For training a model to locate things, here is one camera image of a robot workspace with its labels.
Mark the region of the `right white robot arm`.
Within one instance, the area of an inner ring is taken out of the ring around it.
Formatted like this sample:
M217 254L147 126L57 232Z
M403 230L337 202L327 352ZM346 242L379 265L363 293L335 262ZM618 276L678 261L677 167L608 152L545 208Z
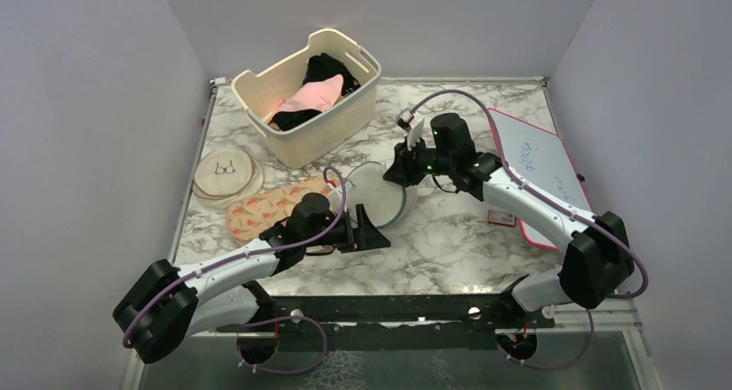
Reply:
M634 272L621 218L562 204L531 185L499 156L478 151L458 114L441 114L430 121L432 148L422 137L424 122L415 114L404 113L396 122L407 134L395 146L384 180L409 187L426 176L445 176L456 192L514 214L563 253L560 269L524 277L502 292L497 307L504 324L518 327L533 311L549 305L573 303L593 310L614 298L616 288Z

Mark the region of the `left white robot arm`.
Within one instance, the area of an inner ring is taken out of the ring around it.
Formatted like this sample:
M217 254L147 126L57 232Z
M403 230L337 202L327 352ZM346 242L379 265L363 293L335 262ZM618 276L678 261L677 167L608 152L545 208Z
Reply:
M233 324L235 315L251 330L264 328L272 309L245 284L288 270L308 248L329 246L349 253L390 247L364 205L355 210L354 217L344 207L332 212L325 195L307 193L288 217L226 255L180 267L167 259L153 262L112 312L124 348L150 364L190 335Z

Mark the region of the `white mesh cylindrical laundry bag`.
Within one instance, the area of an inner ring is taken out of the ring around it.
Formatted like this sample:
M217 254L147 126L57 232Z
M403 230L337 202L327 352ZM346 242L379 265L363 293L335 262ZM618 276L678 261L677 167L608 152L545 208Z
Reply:
M369 161L357 166L346 177L347 204L362 204L377 229L387 228L402 220L417 203L417 189L386 181L387 168Z

